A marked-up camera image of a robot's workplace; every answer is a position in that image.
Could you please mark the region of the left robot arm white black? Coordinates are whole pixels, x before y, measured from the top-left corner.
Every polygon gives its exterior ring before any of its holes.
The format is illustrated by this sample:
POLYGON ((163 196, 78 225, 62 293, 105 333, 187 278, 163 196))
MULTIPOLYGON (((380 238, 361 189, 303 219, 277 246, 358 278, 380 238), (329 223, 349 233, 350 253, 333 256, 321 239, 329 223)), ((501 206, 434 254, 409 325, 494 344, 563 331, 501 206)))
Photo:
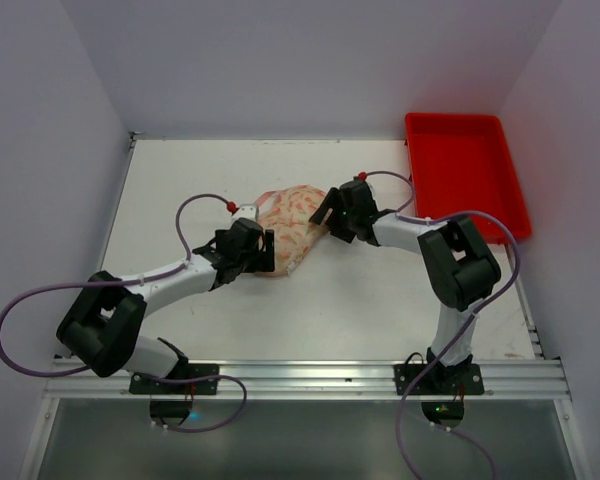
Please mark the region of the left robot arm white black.
POLYGON ((140 335, 145 318, 186 297, 213 291, 243 273, 275 269, 274 231, 239 218, 184 259, 136 276, 94 274, 61 321, 57 339, 100 377, 119 370, 173 378, 187 361, 163 339, 140 335))

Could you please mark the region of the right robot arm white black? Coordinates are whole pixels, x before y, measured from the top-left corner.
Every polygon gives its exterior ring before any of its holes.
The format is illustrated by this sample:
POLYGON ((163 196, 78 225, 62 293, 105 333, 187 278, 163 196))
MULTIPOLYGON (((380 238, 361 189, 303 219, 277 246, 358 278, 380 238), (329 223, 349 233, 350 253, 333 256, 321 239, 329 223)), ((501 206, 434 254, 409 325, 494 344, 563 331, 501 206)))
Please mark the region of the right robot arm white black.
POLYGON ((369 184, 354 179, 331 188, 310 222, 347 243, 358 239, 420 255, 440 302, 428 360, 445 368, 470 361, 475 309, 492 294, 501 269, 469 213, 432 220, 380 210, 369 184))

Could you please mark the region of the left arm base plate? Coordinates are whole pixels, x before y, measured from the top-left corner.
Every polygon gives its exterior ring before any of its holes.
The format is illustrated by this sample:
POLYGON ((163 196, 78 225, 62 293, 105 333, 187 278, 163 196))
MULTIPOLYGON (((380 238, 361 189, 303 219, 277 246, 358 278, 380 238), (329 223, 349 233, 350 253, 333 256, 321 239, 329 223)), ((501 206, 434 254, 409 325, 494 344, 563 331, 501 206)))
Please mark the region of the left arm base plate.
POLYGON ((129 392, 134 395, 203 395, 217 392, 220 367, 214 363, 177 365, 166 378, 154 379, 134 374, 129 392))

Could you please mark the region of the floral mesh laundry bag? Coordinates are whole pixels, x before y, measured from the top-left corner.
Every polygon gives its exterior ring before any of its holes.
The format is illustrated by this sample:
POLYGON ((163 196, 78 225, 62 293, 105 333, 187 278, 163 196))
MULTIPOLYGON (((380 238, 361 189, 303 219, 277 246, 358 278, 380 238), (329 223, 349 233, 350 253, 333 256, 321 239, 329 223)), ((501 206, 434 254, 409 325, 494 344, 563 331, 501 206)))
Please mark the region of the floral mesh laundry bag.
POLYGON ((326 193, 311 185, 298 185, 262 194, 255 202, 258 223, 274 231, 274 270, 261 276, 289 276, 325 235, 326 228, 310 222, 326 193))

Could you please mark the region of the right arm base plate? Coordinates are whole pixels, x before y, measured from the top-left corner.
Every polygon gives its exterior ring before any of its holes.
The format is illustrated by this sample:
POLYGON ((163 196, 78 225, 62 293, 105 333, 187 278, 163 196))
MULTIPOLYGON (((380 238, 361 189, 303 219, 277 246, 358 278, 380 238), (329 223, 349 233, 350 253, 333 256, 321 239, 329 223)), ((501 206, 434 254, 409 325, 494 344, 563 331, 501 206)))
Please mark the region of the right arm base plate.
MULTIPOLYGON (((426 355, 414 352, 404 362, 393 365, 396 393, 403 395, 408 385, 428 367, 434 354, 428 348, 426 355)), ((480 366, 473 361, 470 354, 467 359, 454 366, 445 366, 438 362, 410 390, 410 395, 483 395, 485 387, 480 366)))

